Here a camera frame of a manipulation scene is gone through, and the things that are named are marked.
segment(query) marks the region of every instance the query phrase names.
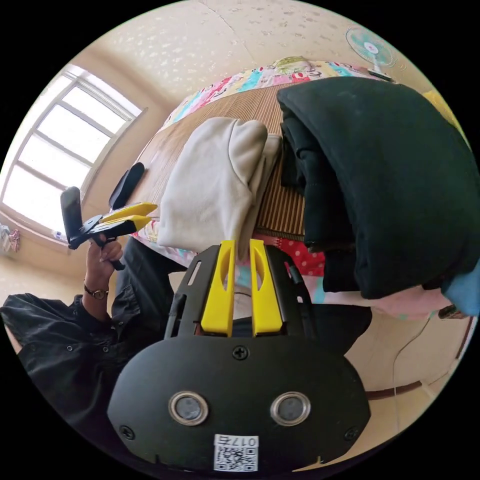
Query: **power cord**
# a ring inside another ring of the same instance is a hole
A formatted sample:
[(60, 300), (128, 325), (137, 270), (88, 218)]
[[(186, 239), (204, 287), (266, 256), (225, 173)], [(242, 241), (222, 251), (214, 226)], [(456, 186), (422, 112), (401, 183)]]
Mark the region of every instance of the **power cord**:
[(393, 400), (395, 405), (395, 419), (396, 419), (396, 432), (397, 434), (400, 433), (400, 413), (399, 413), (399, 404), (397, 400), (397, 386), (395, 385), (395, 364), (397, 362), (398, 357), (400, 354), (412, 343), (414, 342), (427, 328), (427, 325), (430, 323), (430, 320), (433, 318), (436, 312), (432, 313), (426, 320), (425, 324), (421, 327), (418, 333), (411, 338), (396, 354), (395, 358), (393, 359), (392, 365), (392, 372), (391, 372), (391, 382), (393, 384)]

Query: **bamboo mat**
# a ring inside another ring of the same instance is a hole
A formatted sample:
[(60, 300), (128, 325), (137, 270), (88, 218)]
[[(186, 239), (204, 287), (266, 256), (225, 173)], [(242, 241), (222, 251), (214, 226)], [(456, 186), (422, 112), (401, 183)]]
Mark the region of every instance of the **bamboo mat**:
[[(289, 84), (235, 93), (210, 103), (159, 131), (145, 147), (137, 161), (146, 173), (130, 198), (130, 202), (152, 202), (160, 205), (170, 173), (192, 132), (212, 117), (258, 120), (271, 134), (281, 135), (282, 111), (277, 91)], [(304, 238), (304, 199), (290, 188), (280, 186), (279, 161), (268, 182), (258, 214), (255, 231), (302, 241)]]

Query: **blue cloth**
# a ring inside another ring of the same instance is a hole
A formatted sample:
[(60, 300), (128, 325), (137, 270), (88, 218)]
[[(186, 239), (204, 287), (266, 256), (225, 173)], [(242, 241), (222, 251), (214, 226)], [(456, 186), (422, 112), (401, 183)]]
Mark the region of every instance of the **blue cloth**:
[(480, 258), (470, 273), (445, 280), (441, 292), (463, 314), (480, 316)]

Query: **colorful bedsheet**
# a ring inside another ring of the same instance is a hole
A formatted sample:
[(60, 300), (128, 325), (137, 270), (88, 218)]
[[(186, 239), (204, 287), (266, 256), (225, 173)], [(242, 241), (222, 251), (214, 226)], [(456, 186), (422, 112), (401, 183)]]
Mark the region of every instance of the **colorful bedsheet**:
[(278, 60), (272, 65), (260, 66), (229, 76), (189, 95), (170, 114), (161, 130), (211, 102), (239, 92), (263, 89), (273, 85), (296, 84), (328, 77), (345, 76), (368, 77), (378, 80), (376, 77), (369, 75), (365, 68), (354, 68), (346, 63), (305, 60), (302, 57)]
[[(243, 71), (188, 96), (170, 114), (160, 130), (166, 129), (205, 105), (229, 95), (274, 85), (311, 82), (340, 76), (367, 77), (379, 80), (376, 77), (370, 76), (365, 68), (353, 67), (346, 63), (321, 60), (312, 61), (305, 60), (302, 57), (289, 57), (279, 60), (273, 65)], [(161, 255), (185, 267), (190, 265), (196, 253), (157, 245), (157, 227), (158, 223), (154, 220), (133, 236)], [(281, 242), (280, 239), (271, 236), (254, 234), (253, 237), (263, 240), (267, 245), (278, 245), (279, 242)], [(302, 277), (310, 293), (312, 302), (315, 304), (371, 307), (373, 310), (387, 313), (401, 320), (426, 320), (436, 311), (450, 305), (450, 302), (443, 297), (439, 289), (426, 291), (421, 286), (390, 295), (380, 300), (365, 300), (360, 295), (360, 292), (325, 292), (323, 289), (323, 264), (321, 262), (316, 268), (307, 268), (304, 270)], [(249, 260), (236, 265), (235, 285), (237, 287), (251, 288)]]

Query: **pillow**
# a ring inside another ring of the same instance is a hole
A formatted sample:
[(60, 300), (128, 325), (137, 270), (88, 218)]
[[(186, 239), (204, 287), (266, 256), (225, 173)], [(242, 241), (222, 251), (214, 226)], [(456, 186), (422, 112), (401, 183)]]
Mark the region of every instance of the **pillow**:
[(423, 96), (441, 113), (442, 117), (451, 125), (453, 125), (460, 133), (466, 144), (470, 147), (470, 144), (465, 136), (462, 127), (460, 126), (458, 120), (455, 118), (454, 113), (448, 106), (447, 102), (443, 97), (434, 90), (430, 90), (427, 93), (424, 93)]
[(280, 60), (277, 60), (273, 66), (279, 73), (284, 75), (298, 74), (300, 72), (313, 70), (312, 64), (302, 56), (287, 56), (281, 58)]

